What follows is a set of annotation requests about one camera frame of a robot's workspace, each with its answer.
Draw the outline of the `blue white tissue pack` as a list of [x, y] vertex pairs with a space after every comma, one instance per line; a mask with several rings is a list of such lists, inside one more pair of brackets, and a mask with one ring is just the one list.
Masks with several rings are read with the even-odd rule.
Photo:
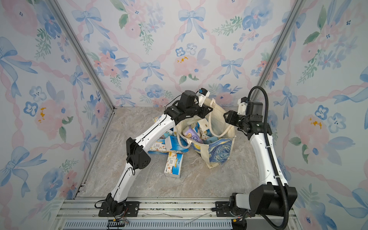
[[201, 136], [206, 135], [212, 137], [212, 133], [209, 129], [209, 122], [206, 118], [199, 120], [197, 126]]

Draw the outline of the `purple tissue pack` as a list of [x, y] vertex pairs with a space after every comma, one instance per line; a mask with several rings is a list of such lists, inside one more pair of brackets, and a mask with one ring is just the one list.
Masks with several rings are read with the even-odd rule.
[[203, 140], [201, 139], [200, 135], [194, 129], [192, 129], [190, 126], [186, 127], [183, 130], [183, 135], [188, 139], [191, 139], [195, 142], [203, 144]]

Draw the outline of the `light blue tissue pack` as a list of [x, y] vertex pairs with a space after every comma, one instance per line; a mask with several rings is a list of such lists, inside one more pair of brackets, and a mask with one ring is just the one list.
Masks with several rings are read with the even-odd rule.
[[210, 137], [210, 138], [204, 140], [204, 143], [205, 144], [211, 144], [211, 143], [214, 143], [216, 141], [218, 141], [218, 138], [217, 137]]

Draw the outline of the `cream canvas tote bag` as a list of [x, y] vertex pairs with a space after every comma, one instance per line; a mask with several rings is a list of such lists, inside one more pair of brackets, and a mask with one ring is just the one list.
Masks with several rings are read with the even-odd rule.
[[[211, 169], [230, 159], [235, 142], [235, 128], [225, 122], [223, 115], [226, 111], [214, 99], [206, 99], [204, 105], [211, 107], [212, 112], [205, 118], [187, 118], [176, 125], [174, 131], [177, 132], [176, 136], [190, 144]], [[189, 127], [200, 135], [199, 141], [184, 135]]]

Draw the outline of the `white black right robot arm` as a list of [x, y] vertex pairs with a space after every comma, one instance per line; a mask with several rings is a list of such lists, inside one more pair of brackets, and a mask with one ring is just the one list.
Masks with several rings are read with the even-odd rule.
[[226, 123], [237, 127], [250, 141], [259, 171], [259, 186], [250, 193], [233, 193], [230, 208], [233, 212], [283, 217], [297, 199], [296, 188], [290, 187], [278, 163], [272, 130], [262, 115], [261, 102], [238, 102], [237, 111], [224, 115]]

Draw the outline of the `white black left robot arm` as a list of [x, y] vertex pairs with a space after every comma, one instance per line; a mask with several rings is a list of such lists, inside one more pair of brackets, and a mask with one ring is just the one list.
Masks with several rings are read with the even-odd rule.
[[169, 131], [181, 121], [198, 116], [205, 118], [213, 108], [204, 105], [210, 92], [201, 88], [197, 93], [186, 90], [180, 99], [165, 109], [161, 117], [143, 134], [126, 140], [126, 165], [114, 189], [107, 195], [99, 207], [99, 217], [121, 217], [127, 210], [128, 193], [139, 172], [146, 168], [151, 158], [149, 149], [165, 132]]

